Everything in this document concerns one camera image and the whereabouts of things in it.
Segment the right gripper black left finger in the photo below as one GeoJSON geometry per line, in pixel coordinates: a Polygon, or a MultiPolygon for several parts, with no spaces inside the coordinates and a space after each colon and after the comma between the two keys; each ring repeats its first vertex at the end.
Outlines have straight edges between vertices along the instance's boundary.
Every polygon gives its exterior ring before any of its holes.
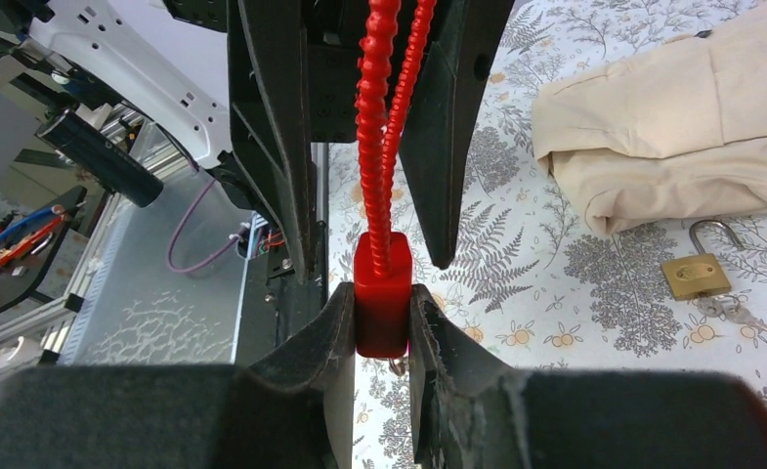
{"type": "Polygon", "coordinates": [[[0,468],[335,468],[355,291],[250,366],[35,366],[0,387],[0,468]]]}

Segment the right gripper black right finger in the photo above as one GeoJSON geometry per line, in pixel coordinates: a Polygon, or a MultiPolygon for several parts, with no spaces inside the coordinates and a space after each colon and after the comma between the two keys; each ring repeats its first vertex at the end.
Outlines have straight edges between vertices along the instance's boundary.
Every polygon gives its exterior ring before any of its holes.
{"type": "Polygon", "coordinates": [[[740,379],[516,368],[410,298],[409,390],[424,468],[767,468],[767,409],[740,379]]]}

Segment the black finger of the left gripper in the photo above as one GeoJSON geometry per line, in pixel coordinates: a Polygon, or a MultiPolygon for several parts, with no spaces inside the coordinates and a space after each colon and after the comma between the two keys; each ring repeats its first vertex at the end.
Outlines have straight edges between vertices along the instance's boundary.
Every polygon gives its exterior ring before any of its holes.
{"type": "Polygon", "coordinates": [[[230,1],[227,9],[234,153],[304,282],[316,266],[317,237],[302,4],[230,1]]]}
{"type": "Polygon", "coordinates": [[[400,157],[432,264],[455,257],[465,168],[490,68],[513,4],[440,1],[410,100],[400,157]]]}

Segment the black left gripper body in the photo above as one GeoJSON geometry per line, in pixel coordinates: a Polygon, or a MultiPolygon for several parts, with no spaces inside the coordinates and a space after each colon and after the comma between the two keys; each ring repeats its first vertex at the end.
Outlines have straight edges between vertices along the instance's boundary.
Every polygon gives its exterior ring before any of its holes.
{"type": "MultiPolygon", "coordinates": [[[[313,144],[353,143],[356,141],[355,100],[361,77],[358,62],[362,58],[360,42],[366,36],[368,1],[306,1],[304,12],[308,31],[308,92],[310,142],[313,144]]],[[[389,106],[402,69],[418,1],[401,1],[397,16],[398,34],[391,59],[392,76],[388,78],[389,106]]],[[[421,74],[427,69],[431,44],[439,41],[448,15],[448,1],[436,1],[421,74]]]]}

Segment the red cable lock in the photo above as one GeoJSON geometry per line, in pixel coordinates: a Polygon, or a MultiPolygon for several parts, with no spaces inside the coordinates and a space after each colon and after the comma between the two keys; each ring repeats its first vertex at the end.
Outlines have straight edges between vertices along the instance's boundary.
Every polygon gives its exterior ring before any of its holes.
{"type": "Polygon", "coordinates": [[[357,352],[396,359],[408,350],[412,256],[406,236],[392,229],[394,169],[410,101],[428,43],[436,4],[417,3],[401,71],[389,85],[398,1],[371,1],[357,84],[357,143],[367,230],[354,257],[357,352]]]}

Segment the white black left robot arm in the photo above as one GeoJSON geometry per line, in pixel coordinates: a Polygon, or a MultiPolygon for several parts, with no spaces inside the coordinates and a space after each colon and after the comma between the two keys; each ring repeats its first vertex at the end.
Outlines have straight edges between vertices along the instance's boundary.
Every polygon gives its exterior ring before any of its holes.
{"type": "Polygon", "coordinates": [[[0,1],[0,60],[120,97],[279,227],[314,267],[312,146],[353,144],[356,281],[405,282],[401,164],[432,262],[453,260],[467,153],[509,1],[0,1]]]}

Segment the floral patterned table mat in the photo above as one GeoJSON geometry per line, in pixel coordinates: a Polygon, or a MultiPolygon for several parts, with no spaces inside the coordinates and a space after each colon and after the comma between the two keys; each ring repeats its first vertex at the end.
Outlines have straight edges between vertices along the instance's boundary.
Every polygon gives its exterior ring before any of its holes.
{"type": "MultiPolygon", "coordinates": [[[[541,85],[695,33],[749,1],[518,1],[493,60],[470,145],[457,253],[429,259],[405,176],[392,222],[413,275],[466,334],[504,362],[545,369],[681,368],[742,377],[767,406],[767,332],[674,301],[650,262],[693,253],[684,221],[610,237],[584,226],[531,152],[541,85]]],[[[730,220],[744,249],[700,231],[735,299],[767,322],[767,216],[730,220]]]]}

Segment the beige folded cloth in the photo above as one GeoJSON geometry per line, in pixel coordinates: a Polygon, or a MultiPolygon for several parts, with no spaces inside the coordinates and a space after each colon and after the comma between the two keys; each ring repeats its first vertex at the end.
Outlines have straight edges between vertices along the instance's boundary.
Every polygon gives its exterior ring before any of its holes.
{"type": "Polygon", "coordinates": [[[544,85],[532,121],[536,161],[597,234],[767,213],[767,1],[544,85]]]}

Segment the brass padlock near cloth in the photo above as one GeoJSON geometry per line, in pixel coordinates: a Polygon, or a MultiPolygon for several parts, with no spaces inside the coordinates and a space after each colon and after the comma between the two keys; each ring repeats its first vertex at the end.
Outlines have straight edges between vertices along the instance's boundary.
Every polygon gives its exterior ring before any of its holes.
{"type": "Polygon", "coordinates": [[[705,226],[718,228],[734,247],[740,250],[745,249],[734,230],[722,221],[705,219],[692,224],[689,228],[689,238],[697,254],[669,260],[660,265],[671,296],[676,301],[717,296],[732,290],[730,280],[726,277],[717,257],[706,252],[699,240],[699,230],[705,226]]]}

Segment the keys on brass padlock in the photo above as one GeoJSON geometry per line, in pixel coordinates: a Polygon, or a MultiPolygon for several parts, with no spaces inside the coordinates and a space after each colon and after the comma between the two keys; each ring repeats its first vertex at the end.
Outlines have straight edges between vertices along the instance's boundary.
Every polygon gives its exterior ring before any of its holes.
{"type": "Polygon", "coordinates": [[[767,333],[767,323],[753,315],[736,295],[700,296],[695,304],[706,317],[723,318],[767,333]]]}

